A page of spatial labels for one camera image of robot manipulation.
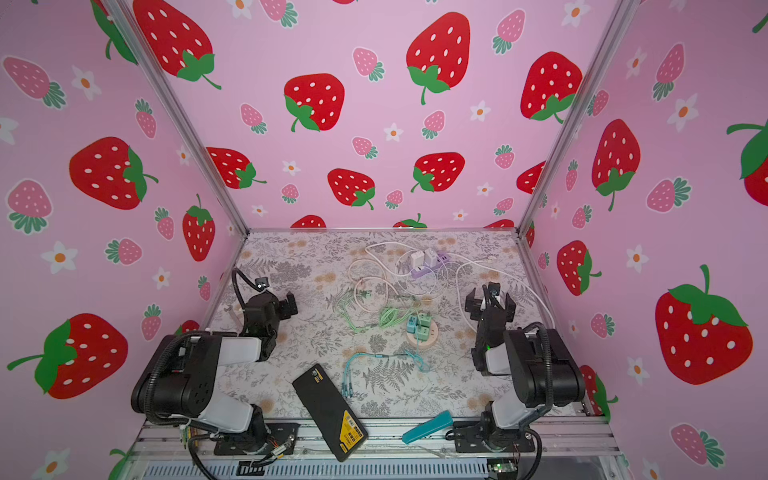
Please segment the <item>round pink power socket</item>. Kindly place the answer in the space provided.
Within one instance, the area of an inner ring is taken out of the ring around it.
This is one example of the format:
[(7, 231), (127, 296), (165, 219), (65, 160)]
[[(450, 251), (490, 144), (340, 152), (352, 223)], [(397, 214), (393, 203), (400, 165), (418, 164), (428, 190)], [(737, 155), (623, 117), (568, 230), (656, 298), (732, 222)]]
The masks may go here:
[(436, 323), (429, 327), (417, 326), (413, 333), (406, 331), (406, 339), (411, 347), (416, 349), (428, 349), (437, 343), (439, 328)]

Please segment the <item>green plug adapter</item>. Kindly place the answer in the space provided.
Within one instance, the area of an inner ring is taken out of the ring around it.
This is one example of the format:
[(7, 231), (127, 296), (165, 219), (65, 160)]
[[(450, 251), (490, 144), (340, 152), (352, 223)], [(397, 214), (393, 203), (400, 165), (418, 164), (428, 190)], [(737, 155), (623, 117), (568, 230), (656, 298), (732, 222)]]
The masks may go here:
[(417, 314), (418, 326), (429, 329), (432, 325), (432, 316), (426, 312)]

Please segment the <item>teal plug adapter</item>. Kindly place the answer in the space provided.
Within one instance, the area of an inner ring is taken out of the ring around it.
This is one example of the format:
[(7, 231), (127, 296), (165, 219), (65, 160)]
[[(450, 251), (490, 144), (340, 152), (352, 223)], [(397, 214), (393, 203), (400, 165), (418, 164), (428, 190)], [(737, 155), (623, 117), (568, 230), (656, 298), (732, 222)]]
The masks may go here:
[(419, 319), (416, 315), (411, 315), (407, 320), (406, 330), (409, 334), (414, 335), (419, 327)]

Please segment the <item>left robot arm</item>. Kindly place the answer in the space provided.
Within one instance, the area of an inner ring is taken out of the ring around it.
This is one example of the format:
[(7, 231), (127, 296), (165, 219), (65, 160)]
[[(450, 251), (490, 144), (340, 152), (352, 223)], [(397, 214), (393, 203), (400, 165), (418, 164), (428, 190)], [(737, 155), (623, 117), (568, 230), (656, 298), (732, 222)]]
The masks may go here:
[(283, 299), (266, 277), (249, 279), (233, 268), (232, 287), (242, 309), (238, 333), (193, 330), (165, 336), (131, 393), (134, 412), (157, 426), (212, 433), (245, 452), (257, 452), (273, 436), (262, 409), (224, 394), (216, 386), (221, 367), (267, 361), (280, 325), (298, 314), (292, 292)]

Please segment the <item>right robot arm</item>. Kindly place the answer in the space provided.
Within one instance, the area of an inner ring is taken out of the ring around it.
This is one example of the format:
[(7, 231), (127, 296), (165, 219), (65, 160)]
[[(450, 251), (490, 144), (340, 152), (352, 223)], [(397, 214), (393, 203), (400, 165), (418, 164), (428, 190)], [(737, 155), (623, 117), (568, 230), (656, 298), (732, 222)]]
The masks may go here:
[(477, 323), (471, 357), (487, 377), (508, 376), (512, 389), (489, 402), (474, 423), (455, 422), (446, 437), (459, 453), (537, 449), (532, 424), (555, 407), (584, 399), (585, 380), (559, 333), (541, 322), (511, 329), (517, 304), (490, 282), (471, 291), (464, 312)]

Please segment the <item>white charger plug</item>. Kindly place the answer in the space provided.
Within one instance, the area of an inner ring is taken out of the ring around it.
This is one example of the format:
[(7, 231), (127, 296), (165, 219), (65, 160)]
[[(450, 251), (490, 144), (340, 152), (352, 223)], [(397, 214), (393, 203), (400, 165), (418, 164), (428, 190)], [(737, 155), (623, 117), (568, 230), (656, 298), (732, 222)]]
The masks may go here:
[(411, 269), (421, 269), (424, 267), (434, 268), (437, 266), (438, 259), (438, 253), (433, 248), (414, 250), (409, 254), (409, 264)]

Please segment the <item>purple power strip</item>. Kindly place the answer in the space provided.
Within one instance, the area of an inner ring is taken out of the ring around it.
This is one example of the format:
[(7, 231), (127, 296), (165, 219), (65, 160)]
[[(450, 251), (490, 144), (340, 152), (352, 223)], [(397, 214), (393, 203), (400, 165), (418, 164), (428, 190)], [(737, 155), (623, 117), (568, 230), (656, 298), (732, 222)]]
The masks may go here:
[(419, 279), (428, 274), (436, 274), (449, 262), (450, 257), (445, 252), (432, 249), (413, 252), (409, 258), (410, 276), (412, 279)]

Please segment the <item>teal plastic tool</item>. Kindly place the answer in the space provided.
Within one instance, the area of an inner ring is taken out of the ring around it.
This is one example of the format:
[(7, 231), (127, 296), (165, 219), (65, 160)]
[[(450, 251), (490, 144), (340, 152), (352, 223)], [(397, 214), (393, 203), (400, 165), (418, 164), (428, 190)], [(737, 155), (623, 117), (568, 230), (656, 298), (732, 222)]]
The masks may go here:
[(449, 411), (443, 411), (432, 419), (418, 424), (406, 431), (401, 440), (404, 444), (410, 445), (416, 441), (426, 439), (437, 433), (446, 433), (453, 427), (453, 417)]

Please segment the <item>black rectangular device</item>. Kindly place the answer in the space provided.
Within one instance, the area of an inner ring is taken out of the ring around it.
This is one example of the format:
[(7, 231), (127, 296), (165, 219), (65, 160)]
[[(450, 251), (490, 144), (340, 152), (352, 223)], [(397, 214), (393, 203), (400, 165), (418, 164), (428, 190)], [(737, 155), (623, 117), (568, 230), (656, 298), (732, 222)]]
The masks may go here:
[(345, 462), (369, 437), (368, 432), (319, 363), (292, 385), (337, 461)]

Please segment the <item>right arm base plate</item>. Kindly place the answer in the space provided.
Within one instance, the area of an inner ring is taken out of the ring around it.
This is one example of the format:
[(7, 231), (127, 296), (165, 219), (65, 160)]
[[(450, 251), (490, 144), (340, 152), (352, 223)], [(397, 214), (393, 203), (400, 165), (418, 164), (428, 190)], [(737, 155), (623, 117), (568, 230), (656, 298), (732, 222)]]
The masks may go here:
[(537, 449), (530, 435), (489, 427), (478, 419), (454, 421), (445, 439), (459, 453), (534, 453)]

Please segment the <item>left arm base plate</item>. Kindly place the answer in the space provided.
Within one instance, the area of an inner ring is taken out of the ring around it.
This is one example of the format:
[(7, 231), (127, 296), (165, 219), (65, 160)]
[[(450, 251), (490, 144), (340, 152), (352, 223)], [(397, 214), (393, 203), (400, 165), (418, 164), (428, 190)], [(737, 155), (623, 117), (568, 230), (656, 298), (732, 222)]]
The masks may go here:
[(278, 456), (292, 455), (299, 428), (300, 424), (295, 422), (270, 422), (243, 433), (222, 434), (215, 441), (214, 455), (266, 456), (275, 449), (278, 450)]

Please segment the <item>aluminium front rail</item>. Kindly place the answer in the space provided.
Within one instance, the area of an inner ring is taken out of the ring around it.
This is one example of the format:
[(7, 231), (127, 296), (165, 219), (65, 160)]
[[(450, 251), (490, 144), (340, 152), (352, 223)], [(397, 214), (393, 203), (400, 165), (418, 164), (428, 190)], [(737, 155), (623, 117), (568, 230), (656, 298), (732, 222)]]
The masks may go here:
[(217, 456), (205, 441), (198, 455), (217, 479), (629, 479), (631, 473), (608, 424), (597, 417), (547, 417), (535, 423), (542, 457), (535, 445), (510, 452), (483, 446), (462, 453), (437, 432), (412, 444), (403, 434), (416, 419), (367, 419), (369, 437), (351, 456), (336, 460), (320, 430), (309, 419), (298, 420), (291, 453), (257, 468), (256, 456)]

